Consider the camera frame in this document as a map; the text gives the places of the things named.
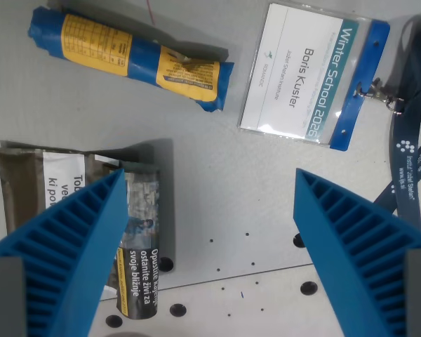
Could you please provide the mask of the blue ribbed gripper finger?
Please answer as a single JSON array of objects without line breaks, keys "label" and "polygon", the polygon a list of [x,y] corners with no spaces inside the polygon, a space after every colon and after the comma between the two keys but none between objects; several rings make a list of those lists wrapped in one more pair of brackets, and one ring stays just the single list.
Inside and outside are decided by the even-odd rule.
[{"label": "blue ribbed gripper finger", "polygon": [[404,257],[421,230],[301,168],[293,219],[345,336],[407,336]]},{"label": "blue ribbed gripper finger", "polygon": [[28,336],[87,336],[128,222],[119,169],[0,241],[23,263]]}]

